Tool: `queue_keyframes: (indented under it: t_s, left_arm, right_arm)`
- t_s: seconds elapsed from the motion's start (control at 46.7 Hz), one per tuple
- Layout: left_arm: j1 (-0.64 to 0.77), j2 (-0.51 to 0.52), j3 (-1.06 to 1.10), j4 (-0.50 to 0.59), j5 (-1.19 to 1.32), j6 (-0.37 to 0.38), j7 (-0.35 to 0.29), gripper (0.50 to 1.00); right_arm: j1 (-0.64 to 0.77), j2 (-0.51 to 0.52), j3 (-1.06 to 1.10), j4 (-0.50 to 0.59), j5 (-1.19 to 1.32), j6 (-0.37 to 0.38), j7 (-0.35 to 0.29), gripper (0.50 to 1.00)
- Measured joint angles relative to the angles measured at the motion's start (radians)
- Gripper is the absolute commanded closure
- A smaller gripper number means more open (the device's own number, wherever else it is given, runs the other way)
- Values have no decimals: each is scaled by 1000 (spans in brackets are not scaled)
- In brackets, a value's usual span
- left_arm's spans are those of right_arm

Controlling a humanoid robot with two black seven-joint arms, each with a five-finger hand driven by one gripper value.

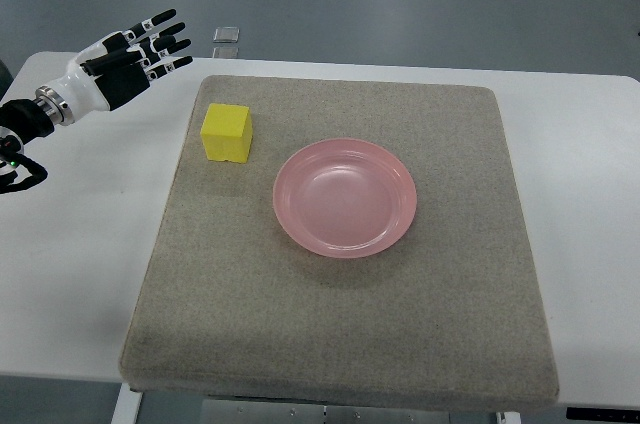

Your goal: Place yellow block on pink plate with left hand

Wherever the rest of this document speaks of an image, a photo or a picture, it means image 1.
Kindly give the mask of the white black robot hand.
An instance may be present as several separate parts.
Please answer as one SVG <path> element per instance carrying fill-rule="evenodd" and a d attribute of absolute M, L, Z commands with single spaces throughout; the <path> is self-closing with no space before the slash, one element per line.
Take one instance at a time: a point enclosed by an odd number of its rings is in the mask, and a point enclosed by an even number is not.
<path fill-rule="evenodd" d="M 115 31 L 80 51 L 65 74 L 36 90 L 35 102 L 55 125 L 68 126 L 94 111 L 114 111 L 193 58 L 176 54 L 191 44 L 176 35 L 169 9 L 128 29 Z"/>

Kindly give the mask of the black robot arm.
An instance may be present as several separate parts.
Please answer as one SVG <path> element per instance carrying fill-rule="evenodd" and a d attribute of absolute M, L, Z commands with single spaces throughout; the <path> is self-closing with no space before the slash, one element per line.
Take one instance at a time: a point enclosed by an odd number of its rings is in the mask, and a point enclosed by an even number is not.
<path fill-rule="evenodd" d="M 1 106 L 1 193 L 26 191 L 45 181 L 48 171 L 24 154 L 25 145 L 52 134 L 54 123 L 36 100 L 15 99 Z"/>

